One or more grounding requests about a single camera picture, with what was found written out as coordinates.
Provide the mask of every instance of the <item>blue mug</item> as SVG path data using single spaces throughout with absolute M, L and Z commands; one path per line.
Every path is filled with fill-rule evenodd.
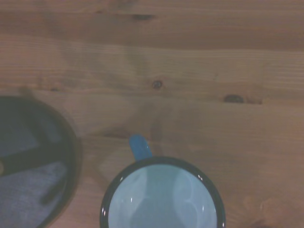
M 193 165 L 153 157 L 133 135 L 136 162 L 110 183 L 101 205 L 101 228 L 225 228 L 225 210 L 211 180 Z

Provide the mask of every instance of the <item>mug rim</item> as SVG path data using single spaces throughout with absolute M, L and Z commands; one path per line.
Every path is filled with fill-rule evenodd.
M 195 167 L 194 165 L 172 157 L 165 157 L 165 156 L 153 156 L 151 158 L 143 159 L 134 162 L 133 164 L 127 166 L 123 169 L 109 184 L 100 208 L 100 228 L 109 228 L 109 210 L 110 204 L 113 198 L 114 193 L 116 192 L 117 188 L 121 184 L 121 182 L 128 177 L 130 174 L 135 172 L 138 169 L 144 168 L 150 165 L 156 164 L 163 164 L 163 165 L 172 165 L 178 168 L 181 168 L 185 171 L 191 173 L 194 177 L 196 177 L 208 190 L 217 214 L 217 228 L 225 228 L 226 227 L 226 216 L 225 216 L 225 209 L 223 201 L 220 197 L 218 190 L 216 189 L 213 182 L 204 174 L 200 169 Z

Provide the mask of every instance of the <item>wood knot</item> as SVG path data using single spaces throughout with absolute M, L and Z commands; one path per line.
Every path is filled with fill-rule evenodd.
M 224 102 L 227 102 L 227 103 L 244 103 L 244 99 L 239 95 L 230 94 L 230 95 L 225 96 Z
M 152 84 L 153 89 L 159 90 L 162 87 L 162 81 L 156 80 Z
M 149 14 L 133 14 L 132 19 L 133 20 L 151 20 L 154 18 L 154 15 Z

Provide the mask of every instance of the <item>mug handle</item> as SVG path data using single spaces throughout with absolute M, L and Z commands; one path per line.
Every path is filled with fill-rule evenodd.
M 132 135 L 129 138 L 129 145 L 131 147 L 134 158 L 137 161 L 153 156 L 148 142 L 143 136 L 139 134 Z

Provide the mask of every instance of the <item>wooden plank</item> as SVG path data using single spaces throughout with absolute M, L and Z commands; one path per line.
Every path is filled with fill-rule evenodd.
M 0 13 L 0 35 L 173 49 L 303 50 L 304 14 L 128 15 Z
M 119 34 L 112 37 L 120 39 Z M 137 38 L 130 35 L 123 39 L 125 43 L 134 43 Z M 45 37 L 8 32 L 0 35 L 0 40 L 2 88 L 205 101 L 222 101 L 226 95 L 237 94 L 254 104 L 304 98 L 302 51 L 132 47 L 111 45 L 105 40 L 69 41 L 60 39 L 60 33 L 48 35 L 47 29 Z M 152 86 L 155 80 L 162 81 L 159 90 Z
M 96 12 L 109 10 L 119 13 L 164 14 L 204 13 L 223 11 L 279 11 L 304 10 L 301 0 L 1 0 L 1 11 L 29 12 Z
M 301 107 L 38 91 L 33 95 L 57 109 L 83 144 L 78 190 L 52 228 L 98 227 L 108 183 L 133 162 L 127 142 L 132 133 L 149 139 L 153 153 L 185 159 L 210 176 L 223 197 L 228 227 L 303 227 Z

